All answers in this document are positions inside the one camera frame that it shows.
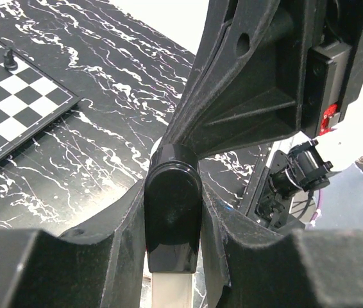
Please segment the black chess pawn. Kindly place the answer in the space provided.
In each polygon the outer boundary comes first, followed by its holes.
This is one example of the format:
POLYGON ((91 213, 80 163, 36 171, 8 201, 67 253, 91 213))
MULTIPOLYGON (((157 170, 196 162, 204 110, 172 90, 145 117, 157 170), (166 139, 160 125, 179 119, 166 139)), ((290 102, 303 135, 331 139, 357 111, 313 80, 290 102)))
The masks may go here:
POLYGON ((18 69, 18 63, 13 55, 13 49, 8 47, 4 51, 3 66, 7 71, 15 71, 18 69))

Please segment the black white chessboard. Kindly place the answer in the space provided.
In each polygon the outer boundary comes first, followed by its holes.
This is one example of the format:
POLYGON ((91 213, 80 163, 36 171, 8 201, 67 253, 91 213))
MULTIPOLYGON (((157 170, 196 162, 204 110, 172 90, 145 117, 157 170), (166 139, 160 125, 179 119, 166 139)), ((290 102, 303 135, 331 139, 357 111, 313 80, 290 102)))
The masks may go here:
POLYGON ((17 69, 7 71, 5 50, 0 41, 0 160, 81 99, 18 52, 17 69))

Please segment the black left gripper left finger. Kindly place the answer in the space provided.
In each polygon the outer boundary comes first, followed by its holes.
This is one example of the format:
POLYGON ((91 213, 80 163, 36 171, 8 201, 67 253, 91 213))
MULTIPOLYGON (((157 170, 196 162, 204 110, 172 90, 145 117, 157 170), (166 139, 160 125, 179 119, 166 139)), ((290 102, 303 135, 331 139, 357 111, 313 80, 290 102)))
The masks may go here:
POLYGON ((0 230, 0 307, 138 307, 143 183, 60 236, 0 230))

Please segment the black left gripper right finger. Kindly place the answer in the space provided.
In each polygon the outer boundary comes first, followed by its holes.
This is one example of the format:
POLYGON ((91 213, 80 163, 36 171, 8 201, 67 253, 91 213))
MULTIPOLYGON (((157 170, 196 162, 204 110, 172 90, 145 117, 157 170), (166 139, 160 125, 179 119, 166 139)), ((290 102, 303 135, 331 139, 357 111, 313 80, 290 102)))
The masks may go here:
POLYGON ((210 307, 363 307, 363 230, 282 236, 204 185, 201 247, 210 307))

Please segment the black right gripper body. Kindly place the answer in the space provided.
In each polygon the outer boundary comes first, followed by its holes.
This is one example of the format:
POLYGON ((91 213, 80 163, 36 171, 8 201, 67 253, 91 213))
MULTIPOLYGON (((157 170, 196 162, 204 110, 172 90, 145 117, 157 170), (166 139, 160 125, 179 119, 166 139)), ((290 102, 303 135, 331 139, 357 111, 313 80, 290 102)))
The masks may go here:
POLYGON ((361 91, 363 1, 280 1, 276 15, 287 32, 274 44, 274 134, 314 138, 342 121, 361 91))

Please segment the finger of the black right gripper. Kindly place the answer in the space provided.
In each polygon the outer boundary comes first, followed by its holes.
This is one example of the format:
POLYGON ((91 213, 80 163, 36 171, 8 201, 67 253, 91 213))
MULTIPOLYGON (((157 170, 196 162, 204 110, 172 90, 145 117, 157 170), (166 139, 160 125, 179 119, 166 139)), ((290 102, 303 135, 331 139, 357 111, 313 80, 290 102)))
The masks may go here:
POLYGON ((211 1, 198 52, 162 144, 199 158, 300 128, 300 2, 211 1))

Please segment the black silver stapler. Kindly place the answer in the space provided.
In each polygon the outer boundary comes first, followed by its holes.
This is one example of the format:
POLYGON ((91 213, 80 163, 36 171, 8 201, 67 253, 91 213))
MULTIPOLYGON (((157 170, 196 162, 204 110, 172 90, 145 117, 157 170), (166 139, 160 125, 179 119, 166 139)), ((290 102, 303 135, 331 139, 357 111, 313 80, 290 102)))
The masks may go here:
POLYGON ((159 146, 144 182, 144 224, 152 307, 192 307, 202 218, 198 157, 159 146))

